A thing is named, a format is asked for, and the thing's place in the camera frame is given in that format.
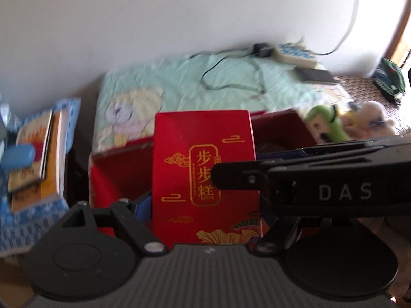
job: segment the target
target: black smartphone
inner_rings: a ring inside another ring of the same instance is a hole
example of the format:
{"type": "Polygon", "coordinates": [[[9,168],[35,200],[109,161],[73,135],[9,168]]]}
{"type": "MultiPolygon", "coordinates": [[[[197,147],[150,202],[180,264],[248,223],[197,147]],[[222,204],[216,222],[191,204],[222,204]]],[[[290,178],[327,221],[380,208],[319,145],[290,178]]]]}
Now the black smartphone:
{"type": "Polygon", "coordinates": [[[322,69],[295,67],[295,72],[303,82],[336,84],[338,81],[332,77],[329,71],[322,69]]]}

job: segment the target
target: white cable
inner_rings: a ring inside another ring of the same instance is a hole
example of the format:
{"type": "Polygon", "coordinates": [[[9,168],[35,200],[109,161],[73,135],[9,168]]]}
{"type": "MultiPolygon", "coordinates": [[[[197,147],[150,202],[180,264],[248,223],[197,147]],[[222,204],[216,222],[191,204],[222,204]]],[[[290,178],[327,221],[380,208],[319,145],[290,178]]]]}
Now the white cable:
{"type": "Polygon", "coordinates": [[[321,55],[321,56],[324,56],[324,55],[330,55],[330,54],[334,53],[335,51],[337,51],[337,50],[341,47],[341,45],[346,41],[346,39],[348,38],[348,36],[351,34],[351,32],[352,32],[352,30],[353,30],[353,28],[354,28],[354,25],[355,25],[355,23],[356,23],[356,20],[357,20],[358,7],[359,7],[359,5],[360,5],[360,0],[354,0],[353,13],[352,13],[352,15],[351,15],[351,21],[350,21],[350,24],[349,24],[349,26],[348,26],[348,29],[347,29],[346,33],[344,34],[344,36],[342,37],[342,39],[341,39],[341,40],[338,42],[338,44],[336,45],[335,49],[333,49],[332,51],[327,52],[327,53],[317,53],[317,52],[314,52],[314,51],[312,51],[312,50],[307,50],[307,47],[306,47],[305,44],[304,44],[304,37],[301,38],[297,43],[288,43],[288,44],[289,44],[289,45],[292,45],[292,46],[295,46],[295,47],[298,47],[298,48],[300,48],[300,49],[302,49],[302,50],[308,51],[309,53],[311,53],[311,54],[313,54],[313,55],[321,55]]]}

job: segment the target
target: power cord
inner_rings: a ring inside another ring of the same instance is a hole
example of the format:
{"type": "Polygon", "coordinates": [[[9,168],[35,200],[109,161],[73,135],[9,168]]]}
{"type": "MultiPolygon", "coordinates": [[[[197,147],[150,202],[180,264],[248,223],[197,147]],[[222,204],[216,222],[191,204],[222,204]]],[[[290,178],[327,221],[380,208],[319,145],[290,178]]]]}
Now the power cord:
{"type": "Polygon", "coordinates": [[[252,52],[250,52],[250,48],[247,49],[239,49],[239,50],[224,50],[224,51],[220,51],[220,52],[200,52],[197,54],[194,54],[190,57],[194,58],[198,55],[215,55],[215,54],[220,54],[220,53],[225,53],[225,52],[241,52],[241,51],[245,51],[247,50],[248,53],[244,54],[244,55],[227,55],[223,58],[221,58],[215,65],[213,65],[213,67],[207,69],[204,74],[202,75],[201,79],[200,79],[200,83],[201,85],[206,89],[206,90],[222,90],[222,89],[226,89],[226,88],[235,88],[235,89],[242,89],[242,90],[246,90],[246,91],[253,91],[256,92],[257,94],[261,94],[264,95],[267,93],[267,89],[266,89],[266,83],[264,81],[264,72],[262,70],[262,68],[254,61],[254,56],[255,54],[253,54],[252,52]],[[259,83],[260,83],[260,89],[258,88],[254,88],[251,86],[246,86],[243,84],[237,84],[237,83],[229,83],[229,84],[225,84],[223,86],[215,86],[212,87],[210,84],[208,84],[205,80],[205,77],[207,75],[208,72],[212,71],[214,68],[216,68],[221,62],[223,62],[225,59],[242,59],[242,58],[250,58],[250,64],[254,67],[254,69],[258,72],[258,78],[259,78],[259,83]]]}
{"type": "Polygon", "coordinates": [[[287,43],[287,45],[297,47],[301,50],[307,51],[307,52],[309,52],[313,55],[318,55],[318,56],[330,55],[330,54],[336,52],[341,47],[341,45],[347,40],[348,36],[351,34],[351,32],[354,28],[354,25],[355,25],[356,20],[357,20],[359,5],[360,5],[360,0],[354,0],[353,13],[351,15],[351,21],[350,21],[350,24],[348,26],[348,29],[347,29],[346,33],[344,34],[344,36],[342,37],[342,39],[336,45],[335,49],[333,49],[332,51],[327,52],[327,53],[317,53],[315,51],[309,50],[309,49],[307,49],[307,46],[304,44],[304,37],[302,37],[296,43],[287,43]]]}

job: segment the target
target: white wall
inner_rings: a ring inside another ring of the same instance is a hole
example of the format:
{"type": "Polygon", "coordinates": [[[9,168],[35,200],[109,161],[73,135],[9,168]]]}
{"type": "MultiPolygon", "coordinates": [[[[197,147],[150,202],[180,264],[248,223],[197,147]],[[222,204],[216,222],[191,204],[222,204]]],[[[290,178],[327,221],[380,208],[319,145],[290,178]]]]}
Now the white wall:
{"type": "MultiPolygon", "coordinates": [[[[361,0],[354,30],[323,62],[369,75],[405,0],[361,0]]],[[[329,51],[353,0],[0,0],[0,93],[19,115],[82,95],[78,137],[91,141],[95,95],[106,71],[159,57],[296,41],[329,51]]]]}

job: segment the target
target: bed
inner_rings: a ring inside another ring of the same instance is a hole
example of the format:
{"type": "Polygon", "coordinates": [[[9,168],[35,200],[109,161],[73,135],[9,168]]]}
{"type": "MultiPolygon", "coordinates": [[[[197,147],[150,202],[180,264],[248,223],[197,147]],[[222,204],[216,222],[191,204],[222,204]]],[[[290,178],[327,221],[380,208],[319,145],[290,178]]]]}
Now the bed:
{"type": "Polygon", "coordinates": [[[398,133],[408,132],[407,122],[398,119],[398,109],[379,95],[370,79],[341,77],[335,86],[306,84],[299,81],[291,65],[242,55],[202,53],[109,72],[97,102],[93,151],[152,135],[158,112],[294,108],[304,116],[314,105],[335,104],[344,109],[353,99],[382,102],[396,120],[398,133]],[[224,59],[211,69],[227,55],[236,58],[224,59]]]}

